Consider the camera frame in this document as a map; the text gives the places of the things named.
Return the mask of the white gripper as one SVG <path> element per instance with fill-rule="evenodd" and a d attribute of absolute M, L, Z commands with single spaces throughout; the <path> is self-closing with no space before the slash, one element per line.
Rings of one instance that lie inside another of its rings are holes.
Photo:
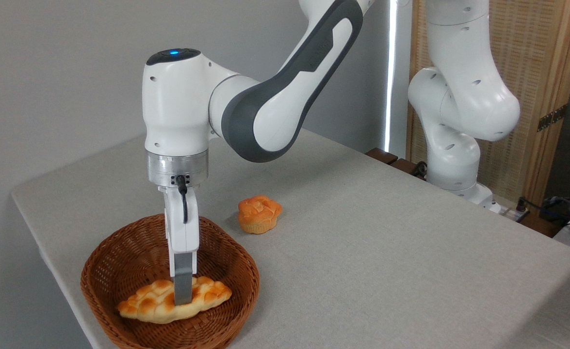
<path fill-rule="evenodd" d="M 196 251 L 200 245 L 198 205 L 194 188 L 183 196 L 178 188 L 159 186 L 165 204 L 165 233 L 172 257 L 172 280 L 176 306 L 192 302 Z"/>

